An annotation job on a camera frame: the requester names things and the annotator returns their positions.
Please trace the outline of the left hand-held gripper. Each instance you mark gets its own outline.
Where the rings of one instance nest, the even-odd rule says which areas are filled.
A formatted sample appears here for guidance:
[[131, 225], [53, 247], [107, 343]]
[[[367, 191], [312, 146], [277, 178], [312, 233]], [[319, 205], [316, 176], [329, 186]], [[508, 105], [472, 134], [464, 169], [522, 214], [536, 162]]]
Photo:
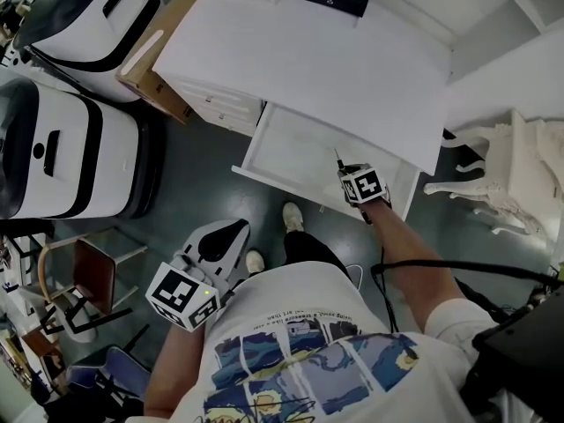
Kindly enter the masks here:
[[245, 219], [224, 219], [196, 229], [157, 269], [145, 298], [169, 322], [194, 331], [234, 295], [231, 273], [250, 233]]

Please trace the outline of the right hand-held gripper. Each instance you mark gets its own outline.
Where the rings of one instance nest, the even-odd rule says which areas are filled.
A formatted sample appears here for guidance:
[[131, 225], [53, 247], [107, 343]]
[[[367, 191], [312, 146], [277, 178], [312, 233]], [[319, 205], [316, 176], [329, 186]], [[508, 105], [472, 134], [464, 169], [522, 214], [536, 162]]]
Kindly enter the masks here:
[[346, 165], [338, 162], [338, 179], [345, 201], [352, 207], [382, 200], [391, 207], [390, 191], [384, 179], [368, 163]]

